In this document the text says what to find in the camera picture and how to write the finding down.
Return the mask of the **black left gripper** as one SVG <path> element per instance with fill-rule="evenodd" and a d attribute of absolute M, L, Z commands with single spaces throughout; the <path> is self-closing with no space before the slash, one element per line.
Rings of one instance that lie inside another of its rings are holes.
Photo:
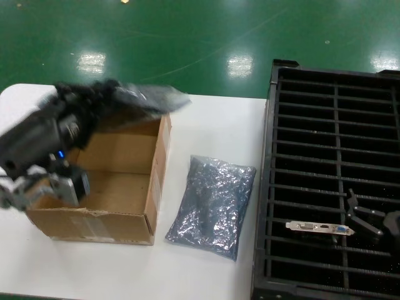
<path fill-rule="evenodd" d="M 102 100 L 109 99 L 118 87 L 121 84 L 114 79 L 56 83 L 61 98 L 75 94 L 85 100 L 47 104 L 6 131 L 1 136 L 1 168 L 15 180 L 33 165 L 47 168 L 52 154 L 65 158 L 70 150 L 85 148 L 104 115 Z"/>

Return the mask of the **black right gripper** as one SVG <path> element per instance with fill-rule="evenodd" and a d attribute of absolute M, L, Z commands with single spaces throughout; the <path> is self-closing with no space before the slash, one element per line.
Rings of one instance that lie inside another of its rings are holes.
<path fill-rule="evenodd" d="M 358 216 L 363 215 L 369 219 L 384 219 L 384 213 L 360 206 L 358 198 L 352 189 L 349 189 L 349 194 L 350 197 L 347 199 L 346 225 L 357 235 L 369 240 L 373 244 L 379 244 L 383 232 Z M 399 213 L 400 211 L 393 211 L 386 215 L 386 228 L 391 234 L 399 234 Z"/>

